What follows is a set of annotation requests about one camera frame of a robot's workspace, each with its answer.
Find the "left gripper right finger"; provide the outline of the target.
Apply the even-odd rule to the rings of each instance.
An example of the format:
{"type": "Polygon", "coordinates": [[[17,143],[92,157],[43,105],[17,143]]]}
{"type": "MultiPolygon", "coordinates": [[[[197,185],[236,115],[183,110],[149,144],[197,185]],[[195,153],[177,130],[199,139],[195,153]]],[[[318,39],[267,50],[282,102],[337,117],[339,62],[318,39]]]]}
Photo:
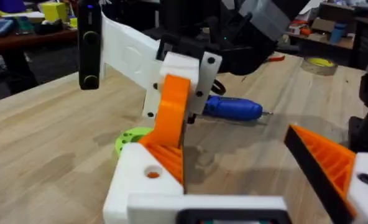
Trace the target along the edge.
{"type": "Polygon", "coordinates": [[[284,143],[333,223],[368,223],[368,152],[291,124],[284,143]]]}

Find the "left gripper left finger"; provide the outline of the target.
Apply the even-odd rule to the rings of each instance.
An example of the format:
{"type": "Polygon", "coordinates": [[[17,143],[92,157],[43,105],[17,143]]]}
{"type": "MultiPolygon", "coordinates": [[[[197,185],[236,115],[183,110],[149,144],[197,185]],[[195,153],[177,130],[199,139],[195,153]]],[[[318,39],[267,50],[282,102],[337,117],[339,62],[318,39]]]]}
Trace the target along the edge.
{"type": "Polygon", "coordinates": [[[182,185],[141,144],[123,145],[103,206],[106,224],[127,223],[132,194],[182,195],[182,185]]]}

